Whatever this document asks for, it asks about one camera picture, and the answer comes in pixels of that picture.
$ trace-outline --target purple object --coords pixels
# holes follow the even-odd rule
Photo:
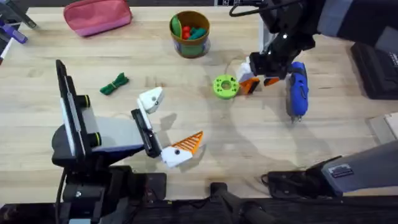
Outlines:
[[[5,24],[4,21],[0,20],[0,27],[8,34],[10,37],[16,39],[21,44],[27,42],[27,37],[24,34],[21,34],[18,30],[10,26],[9,24]]]

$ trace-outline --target cup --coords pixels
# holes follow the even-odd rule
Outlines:
[[[195,11],[179,12],[176,16],[181,23],[181,27],[189,26],[206,30],[206,34],[198,39],[184,40],[181,37],[174,35],[170,20],[169,29],[174,41],[174,47],[178,54],[185,58],[198,58],[205,55],[210,48],[210,41],[208,40],[210,23],[207,18],[203,14]]]

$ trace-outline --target pink pouch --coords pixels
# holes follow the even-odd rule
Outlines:
[[[63,10],[71,29],[84,37],[129,24],[132,14],[125,0],[82,0]]]

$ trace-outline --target blue glue gun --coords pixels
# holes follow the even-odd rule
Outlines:
[[[308,81],[304,63],[293,62],[287,82],[287,109],[292,122],[301,121],[308,110]]]

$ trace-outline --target green knot toy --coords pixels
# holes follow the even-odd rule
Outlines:
[[[106,87],[101,88],[99,91],[102,94],[105,95],[110,95],[114,90],[116,90],[117,88],[123,86],[124,84],[128,83],[129,79],[127,77],[124,76],[124,72],[120,73],[118,75],[118,77],[111,82],[110,84],[108,84]]]

